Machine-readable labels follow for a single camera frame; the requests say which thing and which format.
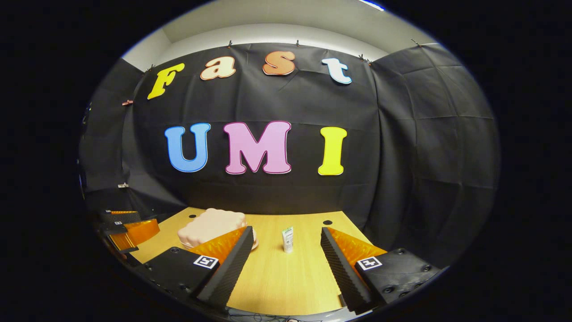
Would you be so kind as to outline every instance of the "blue letter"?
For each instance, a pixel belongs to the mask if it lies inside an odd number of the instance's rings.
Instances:
[[[349,84],[352,79],[344,75],[342,69],[348,70],[348,66],[340,63],[337,58],[326,58],[322,59],[322,63],[328,65],[329,75],[332,76],[333,80],[342,83]]]
[[[197,156],[192,160],[187,160],[182,155],[181,137],[185,133],[184,127],[170,127],[165,130],[167,137],[167,149],[169,150],[169,160],[173,167],[181,172],[197,172],[206,165],[208,154],[206,151],[206,133],[210,130],[210,124],[197,123],[190,127],[194,133],[194,144]]]

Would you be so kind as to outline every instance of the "pink sponge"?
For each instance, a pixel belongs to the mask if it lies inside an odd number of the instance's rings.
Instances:
[[[243,213],[209,208],[181,228],[177,235],[186,248],[193,248],[246,225]],[[253,230],[252,233],[257,244],[256,232]]]

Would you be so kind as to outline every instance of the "toothpaste tube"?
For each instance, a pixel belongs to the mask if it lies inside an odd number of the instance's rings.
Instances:
[[[282,231],[282,241],[284,242],[284,251],[286,253],[292,252],[293,239],[294,239],[294,227],[289,227]]]

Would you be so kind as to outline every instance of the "pink letter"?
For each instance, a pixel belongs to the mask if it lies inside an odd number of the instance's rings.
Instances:
[[[288,173],[292,169],[286,159],[286,134],[292,126],[285,121],[272,121],[266,125],[260,141],[257,142],[248,126],[243,122],[228,123],[224,131],[228,133],[230,164],[229,174],[243,174],[247,168],[243,166],[241,153],[252,172],[258,171],[264,154],[267,162],[262,167],[270,174]]]

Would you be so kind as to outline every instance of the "wooden table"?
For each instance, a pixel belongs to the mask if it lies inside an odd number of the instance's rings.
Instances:
[[[169,247],[184,248],[177,231],[193,221],[190,215],[203,212],[186,208],[161,222],[161,231],[131,254],[144,263]],[[329,227],[371,244],[343,212],[247,214],[246,219],[256,230],[259,245],[244,264],[227,306],[267,315],[309,315],[342,307],[340,289],[320,246],[321,228],[326,226],[323,222],[330,220]],[[287,254],[281,232],[290,226],[294,227],[293,252]]]

